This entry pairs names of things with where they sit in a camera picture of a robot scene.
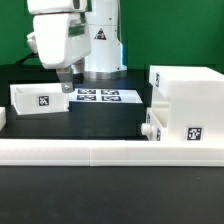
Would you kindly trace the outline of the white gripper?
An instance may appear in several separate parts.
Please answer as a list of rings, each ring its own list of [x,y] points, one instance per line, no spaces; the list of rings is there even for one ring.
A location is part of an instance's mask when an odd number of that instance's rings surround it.
[[[91,53],[87,18],[83,13],[35,15],[34,39],[39,59],[45,69],[57,69],[63,93],[74,91],[70,65]]]

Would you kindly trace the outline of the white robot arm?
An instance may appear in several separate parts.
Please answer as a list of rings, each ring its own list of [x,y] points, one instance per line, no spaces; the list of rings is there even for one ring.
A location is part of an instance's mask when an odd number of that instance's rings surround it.
[[[33,32],[27,43],[62,91],[74,91],[81,74],[109,79],[125,71],[120,0],[27,0]]]

